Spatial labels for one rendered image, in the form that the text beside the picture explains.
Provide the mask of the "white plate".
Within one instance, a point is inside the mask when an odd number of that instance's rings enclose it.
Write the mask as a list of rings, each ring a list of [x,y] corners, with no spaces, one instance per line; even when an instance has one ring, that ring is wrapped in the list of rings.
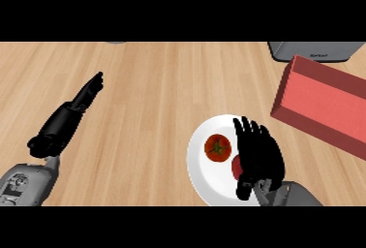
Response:
[[[239,154],[235,118],[241,118],[241,116],[216,115],[201,124],[188,146],[188,171],[195,190],[208,205],[259,206],[256,194],[251,194],[247,201],[241,201],[236,196],[238,180],[232,172],[232,161]],[[232,154],[225,162],[213,162],[206,154],[207,140],[216,134],[229,139],[232,146]]]

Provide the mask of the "grey appliance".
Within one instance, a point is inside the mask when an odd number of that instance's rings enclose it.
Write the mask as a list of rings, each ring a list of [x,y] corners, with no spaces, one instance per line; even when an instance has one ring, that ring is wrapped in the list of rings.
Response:
[[[272,58],[290,62],[296,55],[322,63],[344,62],[363,42],[269,42]]]

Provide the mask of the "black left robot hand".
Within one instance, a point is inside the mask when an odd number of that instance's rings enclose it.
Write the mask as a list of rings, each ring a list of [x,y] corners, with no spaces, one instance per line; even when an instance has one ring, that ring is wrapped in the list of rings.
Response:
[[[104,89],[104,73],[87,81],[71,102],[65,102],[51,115],[40,132],[27,147],[36,158],[56,157],[65,150],[86,110]]]

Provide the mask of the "red cardboard box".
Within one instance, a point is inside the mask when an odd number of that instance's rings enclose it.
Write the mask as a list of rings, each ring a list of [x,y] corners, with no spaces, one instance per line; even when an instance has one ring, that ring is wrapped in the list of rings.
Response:
[[[297,55],[270,116],[366,160],[366,79]]]

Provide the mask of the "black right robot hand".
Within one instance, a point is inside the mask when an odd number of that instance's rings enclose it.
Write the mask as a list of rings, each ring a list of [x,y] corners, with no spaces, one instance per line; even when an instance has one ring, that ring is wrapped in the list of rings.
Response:
[[[251,197],[254,184],[270,180],[269,190],[276,191],[285,178],[285,162],[276,140],[263,125],[254,121],[234,119],[242,173],[238,180],[236,196],[242,201]]]

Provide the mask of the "red tomato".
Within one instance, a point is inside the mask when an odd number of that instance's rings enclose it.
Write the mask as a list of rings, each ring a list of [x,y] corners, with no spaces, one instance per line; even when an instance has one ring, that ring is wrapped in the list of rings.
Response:
[[[211,135],[206,140],[206,156],[213,162],[223,163],[231,155],[231,140],[220,134]]]

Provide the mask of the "red fruit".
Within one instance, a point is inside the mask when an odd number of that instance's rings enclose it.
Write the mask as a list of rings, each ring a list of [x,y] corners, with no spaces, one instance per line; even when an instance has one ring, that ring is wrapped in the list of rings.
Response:
[[[232,172],[235,179],[239,180],[241,174],[244,172],[239,154],[235,156],[232,161]]]

